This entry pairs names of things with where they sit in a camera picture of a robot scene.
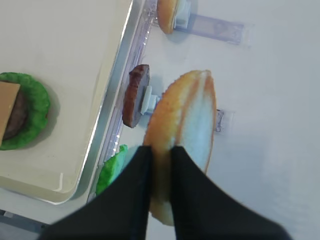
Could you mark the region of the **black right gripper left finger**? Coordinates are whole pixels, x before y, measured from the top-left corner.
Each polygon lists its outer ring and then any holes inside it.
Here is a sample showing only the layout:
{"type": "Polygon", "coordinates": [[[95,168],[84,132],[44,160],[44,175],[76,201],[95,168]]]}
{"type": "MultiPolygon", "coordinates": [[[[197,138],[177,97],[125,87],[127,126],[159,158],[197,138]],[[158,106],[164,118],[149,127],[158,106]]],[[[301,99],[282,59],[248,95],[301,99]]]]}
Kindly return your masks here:
{"type": "Polygon", "coordinates": [[[144,240],[153,156],[140,146],[123,172],[90,203],[50,225],[41,240],[144,240]]]}

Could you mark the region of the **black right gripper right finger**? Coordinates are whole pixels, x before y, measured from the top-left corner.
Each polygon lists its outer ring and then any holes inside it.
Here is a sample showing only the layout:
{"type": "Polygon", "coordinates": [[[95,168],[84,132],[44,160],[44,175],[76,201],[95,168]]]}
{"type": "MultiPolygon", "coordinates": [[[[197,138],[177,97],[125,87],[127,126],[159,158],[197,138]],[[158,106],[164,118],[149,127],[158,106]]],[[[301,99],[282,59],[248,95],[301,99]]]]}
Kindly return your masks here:
{"type": "Polygon", "coordinates": [[[227,195],[196,166],[186,150],[170,151],[175,236],[178,240],[290,240],[278,223],[227,195]]]}

